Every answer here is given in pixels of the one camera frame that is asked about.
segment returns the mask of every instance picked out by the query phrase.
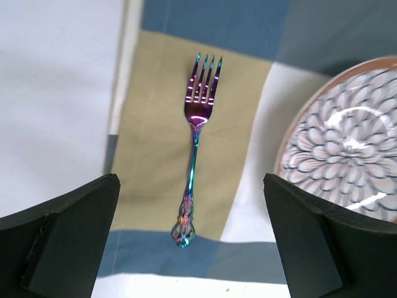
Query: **floral pattern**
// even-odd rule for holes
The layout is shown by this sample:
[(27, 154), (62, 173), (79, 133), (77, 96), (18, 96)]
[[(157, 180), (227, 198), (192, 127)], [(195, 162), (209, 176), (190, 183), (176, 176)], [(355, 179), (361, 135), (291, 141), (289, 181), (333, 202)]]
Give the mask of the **floral pattern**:
[(281, 157), (279, 175), (348, 209), (397, 217), (397, 71), (354, 76), (317, 98)]

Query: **ornate fork handle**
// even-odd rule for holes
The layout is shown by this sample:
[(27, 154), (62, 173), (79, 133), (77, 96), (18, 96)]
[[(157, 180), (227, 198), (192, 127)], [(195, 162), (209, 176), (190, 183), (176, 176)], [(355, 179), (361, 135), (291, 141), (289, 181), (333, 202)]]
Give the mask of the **ornate fork handle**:
[(180, 247), (186, 247), (195, 236), (193, 226), (193, 185), (196, 168), (197, 148), (199, 147), (199, 138), (202, 127), (190, 125), (193, 135), (192, 153), (190, 156), (189, 176), (186, 183), (184, 197), (179, 206), (179, 215), (177, 222), (172, 229), (172, 237)]

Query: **placemat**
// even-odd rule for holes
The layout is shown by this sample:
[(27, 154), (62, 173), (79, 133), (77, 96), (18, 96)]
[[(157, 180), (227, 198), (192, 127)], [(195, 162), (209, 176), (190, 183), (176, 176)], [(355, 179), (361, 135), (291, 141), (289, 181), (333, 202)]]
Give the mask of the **placemat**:
[[(396, 10), (393, 0), (146, 0), (112, 169), (122, 191), (99, 276), (284, 284), (262, 179), (322, 84), (396, 53)], [(171, 228), (189, 164), (183, 105), (198, 52), (222, 55), (223, 68), (198, 149), (197, 236), (180, 249)]]

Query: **fork head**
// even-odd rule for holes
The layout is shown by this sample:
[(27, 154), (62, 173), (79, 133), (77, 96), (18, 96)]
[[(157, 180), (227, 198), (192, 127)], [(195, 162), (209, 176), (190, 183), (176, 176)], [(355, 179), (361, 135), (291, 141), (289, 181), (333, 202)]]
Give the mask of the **fork head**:
[(215, 75), (213, 78), (213, 83), (211, 90), (208, 94), (208, 88), (211, 80), (211, 72), (213, 69), (213, 62), (215, 57), (212, 56), (210, 63), (210, 68), (208, 70), (207, 78), (203, 86), (204, 72), (207, 67), (208, 55), (205, 55), (205, 60), (203, 68), (201, 70), (200, 76), (198, 78), (197, 86), (195, 87), (197, 69), (199, 68), (201, 55), (198, 54), (196, 58), (195, 65), (193, 67), (192, 76), (190, 77), (189, 83), (187, 85), (186, 97), (185, 97), (185, 116), (189, 124), (195, 128), (201, 129), (209, 120), (212, 113), (212, 107), (215, 99), (216, 87), (218, 86), (219, 75), (222, 66), (222, 57), (220, 57), (218, 62), (218, 67), (216, 68)]

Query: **iridescent fork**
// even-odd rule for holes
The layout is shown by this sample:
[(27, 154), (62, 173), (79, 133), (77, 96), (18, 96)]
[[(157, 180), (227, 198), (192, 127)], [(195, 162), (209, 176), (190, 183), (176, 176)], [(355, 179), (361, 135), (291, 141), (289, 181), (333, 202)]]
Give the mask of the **iridescent fork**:
[(184, 197), (181, 205), (179, 206), (179, 215), (177, 222), (172, 229), (172, 237), (180, 247), (186, 247), (192, 241), (195, 236), (195, 230), (193, 226), (193, 183), (196, 166), (197, 148), (199, 147), (199, 138), (201, 130), (204, 125), (208, 122), (215, 98), (216, 87), (218, 86), (219, 74), (221, 72), (222, 57), (219, 59), (218, 67), (215, 72), (210, 95), (207, 100), (208, 85), (211, 79), (211, 72), (213, 68), (213, 61), (215, 57), (212, 57), (210, 69), (208, 70), (207, 78), (204, 83), (203, 92), (201, 94), (201, 88), (203, 83), (204, 72), (207, 67), (208, 55), (205, 55), (203, 68), (201, 70), (200, 77), (198, 79), (197, 87), (194, 91), (197, 68), (199, 67), (200, 54), (197, 55), (195, 65), (193, 67), (192, 76), (190, 77), (187, 85), (186, 97), (185, 97), (185, 116), (190, 124), (193, 135), (193, 147), (192, 154), (190, 157), (189, 177), (185, 188)]

